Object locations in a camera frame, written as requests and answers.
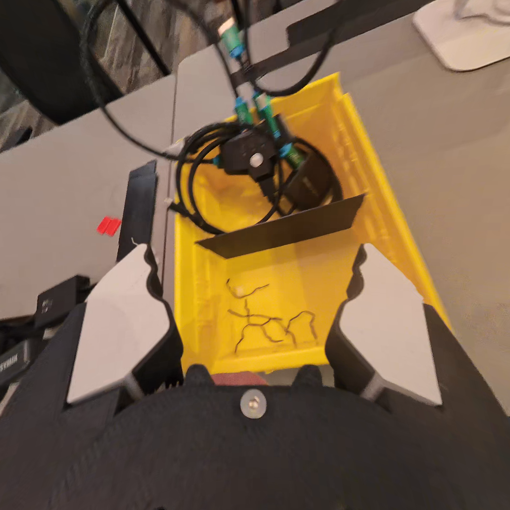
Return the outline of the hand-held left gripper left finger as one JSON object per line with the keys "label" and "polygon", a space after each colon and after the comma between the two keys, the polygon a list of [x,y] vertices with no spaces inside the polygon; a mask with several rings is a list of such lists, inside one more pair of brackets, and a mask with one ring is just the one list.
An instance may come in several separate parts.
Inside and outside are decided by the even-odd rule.
{"label": "hand-held left gripper left finger", "polygon": [[157,269],[150,245],[138,244],[90,293],[68,404],[116,389],[138,400],[183,384],[182,339]]}

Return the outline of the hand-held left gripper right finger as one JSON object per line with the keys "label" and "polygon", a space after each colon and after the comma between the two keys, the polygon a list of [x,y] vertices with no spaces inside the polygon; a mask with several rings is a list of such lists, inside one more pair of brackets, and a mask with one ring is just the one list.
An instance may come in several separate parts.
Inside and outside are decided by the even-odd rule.
{"label": "hand-held left gripper right finger", "polygon": [[336,388],[372,402],[391,390],[443,404],[423,297],[372,244],[357,252],[325,354]]}

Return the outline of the yellow plastic bin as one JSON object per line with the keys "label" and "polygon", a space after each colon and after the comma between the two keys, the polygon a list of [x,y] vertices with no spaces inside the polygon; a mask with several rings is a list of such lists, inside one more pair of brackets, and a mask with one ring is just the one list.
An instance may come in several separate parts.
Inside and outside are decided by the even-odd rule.
{"label": "yellow plastic bin", "polygon": [[[445,324],[451,322],[405,216],[373,149],[350,94],[343,92],[340,73],[306,86],[272,106],[282,113],[297,136],[317,147],[331,162],[346,198],[365,198],[348,230],[246,256],[225,259],[195,244],[206,237],[189,220],[175,220],[175,311],[184,345],[182,366],[206,366],[212,374],[271,372],[328,363],[324,344],[351,279],[351,268],[363,243],[373,244],[415,285],[425,303]],[[298,346],[289,337],[270,344],[249,329],[233,354],[245,321],[228,309],[243,312],[232,298],[226,279],[246,292],[270,283],[248,298],[253,313],[288,320],[303,309],[316,314],[318,344],[309,333],[308,317],[293,326]]]}

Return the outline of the black usb adapter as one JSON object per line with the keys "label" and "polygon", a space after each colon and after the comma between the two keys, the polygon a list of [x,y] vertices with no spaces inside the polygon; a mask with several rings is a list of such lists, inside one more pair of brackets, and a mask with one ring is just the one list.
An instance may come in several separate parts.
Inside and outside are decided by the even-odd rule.
{"label": "black usb adapter", "polygon": [[342,201],[344,196],[341,183],[322,151],[300,137],[294,139],[292,149],[300,155],[300,163],[297,163],[297,156],[286,156],[292,171],[284,182],[283,199],[290,209],[284,211],[278,206],[278,213],[288,216],[330,202]]}

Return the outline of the black hdmi switch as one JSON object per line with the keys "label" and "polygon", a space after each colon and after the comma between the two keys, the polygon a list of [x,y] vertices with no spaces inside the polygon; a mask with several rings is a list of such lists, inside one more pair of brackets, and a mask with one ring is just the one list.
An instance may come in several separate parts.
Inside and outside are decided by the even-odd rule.
{"label": "black hdmi switch", "polygon": [[194,197],[194,179],[201,165],[214,165],[228,176],[249,176],[271,204],[264,224],[279,211],[284,191],[284,173],[277,146],[262,124],[235,122],[208,124],[184,142],[177,157],[175,189],[177,201],[168,209],[190,220],[205,233],[218,236],[225,232],[209,224]]}

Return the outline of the black power adapter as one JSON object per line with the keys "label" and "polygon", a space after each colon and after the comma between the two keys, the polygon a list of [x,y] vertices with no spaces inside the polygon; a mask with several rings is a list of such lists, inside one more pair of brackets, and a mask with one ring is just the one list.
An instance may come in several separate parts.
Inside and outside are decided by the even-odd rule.
{"label": "black power adapter", "polygon": [[35,328],[61,324],[76,306],[86,300],[93,287],[89,277],[76,275],[41,293],[34,314]]}

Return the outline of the black printed charger box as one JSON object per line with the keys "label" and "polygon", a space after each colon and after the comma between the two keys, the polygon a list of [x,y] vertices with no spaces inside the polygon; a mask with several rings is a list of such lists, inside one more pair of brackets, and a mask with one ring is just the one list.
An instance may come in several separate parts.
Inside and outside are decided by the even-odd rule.
{"label": "black printed charger box", "polygon": [[34,345],[33,340],[23,340],[1,355],[1,390],[7,389],[33,363]]}

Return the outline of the pile of black twist ties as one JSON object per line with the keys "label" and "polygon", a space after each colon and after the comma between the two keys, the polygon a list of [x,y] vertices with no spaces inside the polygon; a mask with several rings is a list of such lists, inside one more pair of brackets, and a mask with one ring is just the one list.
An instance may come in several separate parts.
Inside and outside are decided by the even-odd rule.
{"label": "pile of black twist ties", "polygon": [[[234,309],[228,309],[227,313],[233,317],[243,319],[245,321],[244,325],[241,328],[239,339],[236,341],[233,354],[238,355],[239,347],[246,339],[246,334],[249,329],[257,329],[259,330],[263,337],[272,345],[278,345],[284,343],[286,338],[289,337],[294,348],[297,348],[297,336],[294,331],[292,331],[292,326],[300,320],[302,317],[308,317],[308,327],[309,333],[312,335],[312,338],[315,340],[315,343],[318,344],[318,333],[315,327],[316,322],[316,314],[308,309],[303,309],[296,315],[290,317],[288,320],[284,320],[282,317],[265,315],[260,313],[253,313],[249,307],[248,298],[252,297],[258,292],[261,292],[267,289],[270,286],[270,283],[259,285],[254,287],[251,291],[246,292],[239,286],[234,286],[232,284],[231,278],[226,279],[226,289],[228,293],[232,296],[234,300],[242,301],[244,308],[243,312],[238,312]],[[272,336],[267,327],[275,325],[282,331],[282,338],[276,338]]]}

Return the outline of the black bin divider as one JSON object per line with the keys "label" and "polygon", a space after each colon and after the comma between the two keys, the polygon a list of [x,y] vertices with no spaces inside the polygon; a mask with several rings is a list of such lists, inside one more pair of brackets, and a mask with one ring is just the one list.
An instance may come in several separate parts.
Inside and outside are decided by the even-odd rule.
{"label": "black bin divider", "polygon": [[230,259],[316,239],[350,229],[364,198],[360,194],[195,244]]}

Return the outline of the black office chair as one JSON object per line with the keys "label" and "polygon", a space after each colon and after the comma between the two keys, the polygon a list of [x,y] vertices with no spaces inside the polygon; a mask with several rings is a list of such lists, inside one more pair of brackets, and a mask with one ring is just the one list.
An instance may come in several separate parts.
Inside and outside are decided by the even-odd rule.
{"label": "black office chair", "polygon": [[97,108],[80,63],[80,30],[93,3],[1,1],[1,71],[58,125]]}

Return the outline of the white tablet stand base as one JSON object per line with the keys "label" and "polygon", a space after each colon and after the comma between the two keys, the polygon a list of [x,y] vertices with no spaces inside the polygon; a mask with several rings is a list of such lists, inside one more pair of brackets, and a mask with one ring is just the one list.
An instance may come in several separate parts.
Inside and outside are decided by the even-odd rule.
{"label": "white tablet stand base", "polygon": [[433,1],[412,22],[449,70],[473,71],[509,58],[509,1]]}

